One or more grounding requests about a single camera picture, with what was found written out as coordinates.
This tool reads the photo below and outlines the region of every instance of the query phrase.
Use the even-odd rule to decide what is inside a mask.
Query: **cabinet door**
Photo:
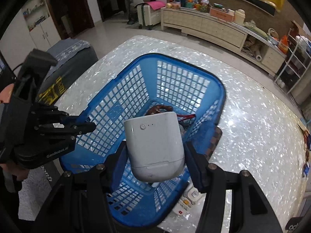
[[[32,29],[30,36],[35,42],[37,49],[47,51],[51,47],[40,25],[37,25],[34,29]]]
[[[44,34],[48,38],[48,41],[51,46],[55,45],[58,41],[60,41],[59,33],[54,25],[52,17],[48,17],[41,23],[41,27],[43,29]]]

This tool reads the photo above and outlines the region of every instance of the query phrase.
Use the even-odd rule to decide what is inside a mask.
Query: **remote control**
[[[173,212],[179,216],[184,215],[197,204],[202,196],[203,194],[199,193],[192,183],[189,184],[183,195],[178,200],[178,203],[173,208]]]

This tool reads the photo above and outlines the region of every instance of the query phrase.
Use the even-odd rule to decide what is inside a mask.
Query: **blue plastic basket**
[[[179,114],[196,114],[184,140],[203,121],[217,124],[225,101],[225,89],[213,74],[189,63],[161,55],[145,54],[131,62],[111,80],[80,114],[97,127],[93,133],[78,136],[76,149],[61,158],[65,170],[88,171],[114,153],[125,138],[125,120],[144,115],[151,105],[173,106]],[[205,153],[206,147],[198,153]],[[184,191],[187,169],[179,177],[152,187],[137,180],[126,164],[119,188],[108,194],[112,216],[130,227],[160,223]]]

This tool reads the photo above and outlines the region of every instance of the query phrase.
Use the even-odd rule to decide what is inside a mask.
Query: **screw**
[[[103,170],[103,169],[105,169],[105,165],[104,164],[98,164],[98,165],[96,165],[96,169],[97,170]]]
[[[215,164],[208,164],[208,168],[215,170],[217,168],[217,166]]]
[[[71,176],[71,171],[64,171],[63,175],[65,177],[70,177]]]
[[[243,170],[243,171],[242,171],[242,175],[245,176],[245,177],[248,177],[248,176],[250,176],[251,174],[249,173],[249,171]]]

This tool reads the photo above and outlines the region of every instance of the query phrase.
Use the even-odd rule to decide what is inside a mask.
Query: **paper roll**
[[[258,60],[258,61],[261,61],[261,60],[262,60],[262,57],[261,57],[261,55],[260,55],[260,51],[259,51],[259,50],[256,50],[256,51],[255,51],[255,57],[256,57],[256,60]]]

